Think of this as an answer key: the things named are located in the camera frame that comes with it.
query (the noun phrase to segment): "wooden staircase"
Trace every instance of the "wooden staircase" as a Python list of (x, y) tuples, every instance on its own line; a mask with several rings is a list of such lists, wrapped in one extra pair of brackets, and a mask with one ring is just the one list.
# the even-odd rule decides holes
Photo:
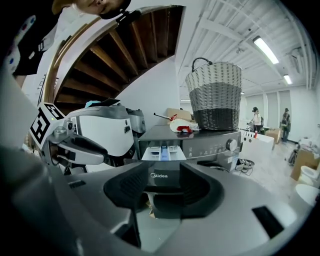
[(175, 54), (182, 6), (144, 13), (97, 40), (68, 73), (54, 104), (65, 114), (88, 101), (115, 98), (138, 77)]

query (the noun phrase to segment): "control panel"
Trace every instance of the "control panel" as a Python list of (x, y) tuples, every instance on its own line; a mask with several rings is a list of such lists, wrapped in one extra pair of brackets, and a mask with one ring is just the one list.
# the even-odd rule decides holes
[(234, 152), (240, 147), (241, 132), (183, 140), (182, 151), (187, 159)]

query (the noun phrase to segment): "midea logo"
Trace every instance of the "midea logo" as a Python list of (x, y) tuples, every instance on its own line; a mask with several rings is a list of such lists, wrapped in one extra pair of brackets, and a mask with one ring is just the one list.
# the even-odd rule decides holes
[(168, 175), (155, 174), (154, 172), (150, 174), (151, 178), (168, 178)]

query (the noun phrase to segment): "control knob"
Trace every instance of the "control knob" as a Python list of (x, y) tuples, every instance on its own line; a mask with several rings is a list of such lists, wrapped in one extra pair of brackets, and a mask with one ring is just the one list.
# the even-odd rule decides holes
[(235, 139), (230, 138), (227, 140), (225, 147), (227, 150), (230, 150), (231, 152), (233, 152), (238, 147), (238, 142)]

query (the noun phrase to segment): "gray and white basket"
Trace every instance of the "gray and white basket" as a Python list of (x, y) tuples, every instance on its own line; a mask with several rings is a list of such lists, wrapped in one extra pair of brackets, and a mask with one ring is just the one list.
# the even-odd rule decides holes
[[(208, 63), (194, 68), (197, 59)], [(238, 128), (242, 91), (242, 69), (228, 62), (196, 58), (186, 77), (194, 119), (205, 130)]]

